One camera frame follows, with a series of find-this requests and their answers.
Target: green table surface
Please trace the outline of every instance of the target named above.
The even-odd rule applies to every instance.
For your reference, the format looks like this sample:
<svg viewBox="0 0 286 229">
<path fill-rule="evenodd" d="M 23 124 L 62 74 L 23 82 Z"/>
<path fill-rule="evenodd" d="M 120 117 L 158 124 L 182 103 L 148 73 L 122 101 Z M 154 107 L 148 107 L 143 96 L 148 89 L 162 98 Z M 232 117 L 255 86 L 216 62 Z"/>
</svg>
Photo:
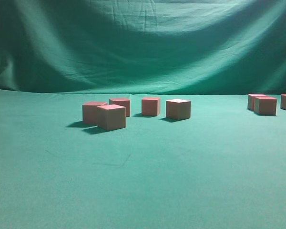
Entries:
<svg viewBox="0 0 286 229">
<path fill-rule="evenodd" d="M 286 111 L 246 95 L 0 90 L 0 229 L 286 229 Z M 83 125 L 82 104 L 131 99 L 127 127 Z M 165 119 L 165 100 L 192 118 Z"/>
</svg>

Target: green fabric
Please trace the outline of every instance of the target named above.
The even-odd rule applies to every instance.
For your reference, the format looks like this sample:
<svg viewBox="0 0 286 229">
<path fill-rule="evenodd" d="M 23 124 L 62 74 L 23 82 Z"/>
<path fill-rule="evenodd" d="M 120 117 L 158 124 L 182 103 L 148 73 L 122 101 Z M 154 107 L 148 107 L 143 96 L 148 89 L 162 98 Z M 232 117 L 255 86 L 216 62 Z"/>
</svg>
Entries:
<svg viewBox="0 0 286 229">
<path fill-rule="evenodd" d="M 132 102 L 126 128 L 81 124 L 84 102 L 116 96 Z M 143 96 L 0 90 L 0 229 L 286 229 L 285 110 L 162 95 L 145 118 Z M 164 119 L 169 98 L 192 118 Z"/>
<path fill-rule="evenodd" d="M 286 0 L 0 0 L 0 89 L 286 92 Z"/>
</svg>

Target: green cloth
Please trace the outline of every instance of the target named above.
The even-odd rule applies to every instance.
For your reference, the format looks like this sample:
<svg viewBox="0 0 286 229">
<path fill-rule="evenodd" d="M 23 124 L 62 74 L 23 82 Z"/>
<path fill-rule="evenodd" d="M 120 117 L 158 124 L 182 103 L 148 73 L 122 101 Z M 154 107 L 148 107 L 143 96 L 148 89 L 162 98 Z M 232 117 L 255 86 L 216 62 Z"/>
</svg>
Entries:
<svg viewBox="0 0 286 229">
<path fill-rule="evenodd" d="M 0 0 L 0 89 L 286 92 L 286 0 Z"/>
<path fill-rule="evenodd" d="M 127 127 L 81 123 L 82 104 L 131 99 Z M 286 111 L 245 95 L 36 94 L 0 90 L 0 229 L 286 229 Z M 169 122 L 165 100 L 192 101 Z"/>
</svg>

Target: green felt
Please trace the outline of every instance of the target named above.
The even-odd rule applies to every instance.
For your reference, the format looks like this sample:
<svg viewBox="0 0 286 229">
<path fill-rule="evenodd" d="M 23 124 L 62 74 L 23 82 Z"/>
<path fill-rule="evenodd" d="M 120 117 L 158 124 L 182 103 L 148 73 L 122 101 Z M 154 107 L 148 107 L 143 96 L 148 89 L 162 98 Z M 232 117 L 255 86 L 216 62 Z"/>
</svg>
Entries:
<svg viewBox="0 0 286 229">
<path fill-rule="evenodd" d="M 286 93 L 286 0 L 0 0 L 0 89 Z"/>
<path fill-rule="evenodd" d="M 286 111 L 245 95 L 34 94 L 0 90 L 0 229 L 286 229 Z M 81 124 L 81 105 L 131 99 L 127 128 Z M 166 99 L 192 101 L 171 122 Z"/>
</svg>

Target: green backdrop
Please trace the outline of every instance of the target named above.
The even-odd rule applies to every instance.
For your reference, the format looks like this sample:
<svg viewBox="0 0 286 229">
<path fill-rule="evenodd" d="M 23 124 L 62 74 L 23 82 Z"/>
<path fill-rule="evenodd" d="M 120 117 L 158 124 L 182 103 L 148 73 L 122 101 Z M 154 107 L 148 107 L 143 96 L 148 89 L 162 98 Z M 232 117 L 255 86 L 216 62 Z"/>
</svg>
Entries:
<svg viewBox="0 0 286 229">
<path fill-rule="evenodd" d="M 0 89 L 286 92 L 286 0 L 0 0 Z"/>
</svg>

